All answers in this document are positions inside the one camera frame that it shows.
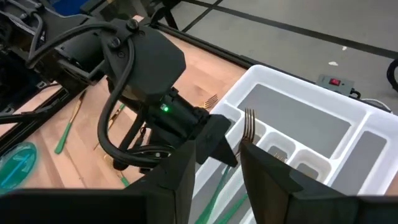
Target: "wooden board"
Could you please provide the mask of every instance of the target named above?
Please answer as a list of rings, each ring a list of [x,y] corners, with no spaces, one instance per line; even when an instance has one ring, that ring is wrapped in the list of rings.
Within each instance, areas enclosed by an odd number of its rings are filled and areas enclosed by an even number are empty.
[[[175,37],[165,36],[185,54],[187,69],[175,83],[175,87],[193,105],[202,104],[214,94],[218,94],[221,98],[245,72],[244,69],[204,50]],[[44,90],[17,112],[34,109],[56,90],[57,87]],[[55,154],[54,149],[70,119],[76,99],[26,140],[37,146],[39,160],[35,171],[23,187],[90,189],[121,189],[124,187],[116,171],[104,161],[105,152],[100,146],[97,146],[97,122],[108,96],[105,80],[88,88],[61,154]],[[128,108],[125,108],[120,114],[109,131],[109,138],[115,145],[121,142],[135,117],[136,114]],[[5,133],[11,126],[12,124],[0,126],[0,134]],[[130,183],[142,177],[137,167],[129,167],[123,174]],[[398,194],[398,176],[387,193]]]

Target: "fork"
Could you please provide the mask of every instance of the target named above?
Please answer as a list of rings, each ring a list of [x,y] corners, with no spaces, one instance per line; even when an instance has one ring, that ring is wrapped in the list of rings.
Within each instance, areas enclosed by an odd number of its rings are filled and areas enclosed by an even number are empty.
[[[217,104],[217,101],[218,101],[218,96],[217,96],[217,94],[215,94],[214,96],[212,96],[208,100],[206,100],[200,107],[208,110],[208,109],[214,107],[214,105]]]
[[[256,116],[254,114],[253,109],[246,108],[244,109],[244,127],[243,127],[243,136],[242,142],[254,142],[254,135],[256,133]],[[240,147],[238,147],[238,151],[235,156],[238,157],[241,153]]]

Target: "wooden table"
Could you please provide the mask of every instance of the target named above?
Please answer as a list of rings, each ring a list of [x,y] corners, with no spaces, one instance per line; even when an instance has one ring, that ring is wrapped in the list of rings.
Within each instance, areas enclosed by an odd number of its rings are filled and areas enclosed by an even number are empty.
[[[187,69],[175,83],[180,94],[193,105],[199,105],[214,94],[219,98],[244,74],[242,69],[215,55],[194,47],[184,41],[165,35],[185,54]],[[44,90],[30,100],[19,111],[30,111],[55,93],[57,87]],[[25,188],[90,188],[121,189],[122,182],[116,171],[105,163],[105,152],[98,143],[96,128],[101,110],[109,96],[105,80],[89,87],[81,109],[72,125],[65,148],[61,154],[54,149],[70,119],[76,99],[48,120],[26,141],[37,146],[39,159],[32,176],[24,184]],[[131,127],[136,114],[125,108],[109,131],[109,138],[118,145]],[[0,126],[3,134],[11,125]],[[129,167],[123,174],[131,182],[142,174],[137,167]],[[388,194],[398,194],[398,176],[393,181]]]

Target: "black metal frame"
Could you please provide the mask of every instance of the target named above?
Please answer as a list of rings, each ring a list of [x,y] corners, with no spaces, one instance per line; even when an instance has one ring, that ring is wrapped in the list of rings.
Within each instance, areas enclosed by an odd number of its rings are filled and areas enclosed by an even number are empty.
[[[149,21],[149,18],[145,18],[142,21],[142,23],[146,23],[148,21]],[[243,55],[234,54],[228,50],[222,49],[221,47],[217,47],[217,46],[210,44],[204,40],[198,39],[194,36],[191,36],[189,34],[186,34],[182,31],[171,28],[169,26],[160,24],[158,22],[149,24],[149,25],[152,28],[158,29],[159,31],[165,32],[166,34],[169,34],[178,39],[181,39],[181,40],[183,40],[191,45],[194,45],[200,49],[206,50],[207,52],[209,52],[211,54],[217,55],[217,56],[221,57],[222,59],[225,59],[241,68],[248,69],[253,65],[263,65],[263,66],[272,68],[274,70],[291,75],[295,78],[299,78],[306,82],[314,83],[310,80],[306,80],[302,77],[298,77],[294,74],[283,71],[279,68],[275,68],[271,65],[267,65],[265,63],[258,62],[251,58],[247,58]],[[7,133],[3,134],[0,137],[0,156],[3,155],[12,146],[27,139],[31,134],[33,134],[36,130],[38,130],[41,127],[41,125],[43,125],[47,120],[49,120],[55,113],[57,113],[60,109],[62,109],[72,99],[74,99],[74,97],[76,97],[79,93],[81,93],[85,88],[86,88],[85,85],[78,85],[78,86],[75,86],[74,88],[68,89],[68,90],[66,88],[60,89],[58,92],[56,92],[54,95],[52,95],[47,101],[45,101],[44,103],[42,103],[39,107],[37,107],[35,109],[35,111],[37,111],[42,108],[46,108],[48,106],[53,105],[53,108],[51,110],[48,110],[43,115],[38,116],[38,118],[34,119],[33,121],[24,121],[24,122],[17,123]]]

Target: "green handle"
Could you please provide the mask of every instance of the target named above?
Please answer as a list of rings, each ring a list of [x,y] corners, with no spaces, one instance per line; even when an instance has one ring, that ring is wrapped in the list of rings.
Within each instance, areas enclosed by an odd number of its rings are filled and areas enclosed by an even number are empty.
[[[129,183],[129,181],[127,180],[127,178],[122,177],[121,180],[122,180],[122,183],[124,184],[125,187],[128,187],[128,186],[130,185],[130,183]]]
[[[67,141],[67,137],[69,134],[70,127],[72,126],[72,123],[68,123],[67,127],[65,128],[65,131],[63,132],[62,138],[58,142],[57,147],[55,148],[55,153],[60,154],[63,150],[63,147]]]
[[[234,204],[234,206],[228,211],[227,214],[223,217],[223,219],[218,224],[227,224],[232,216],[238,211],[238,209],[242,206],[243,202],[248,198],[248,195],[245,194],[243,197]]]
[[[218,198],[218,195],[220,194],[221,190],[223,189],[223,183],[225,181],[225,178],[228,174],[230,167],[227,167],[223,173],[223,176],[220,179],[220,182],[217,185],[216,191],[214,192],[213,196],[211,197],[211,200],[209,204],[206,206],[202,214],[199,216],[198,220],[195,222],[195,224],[207,224],[208,220],[210,219],[210,215],[214,209],[216,200]]]

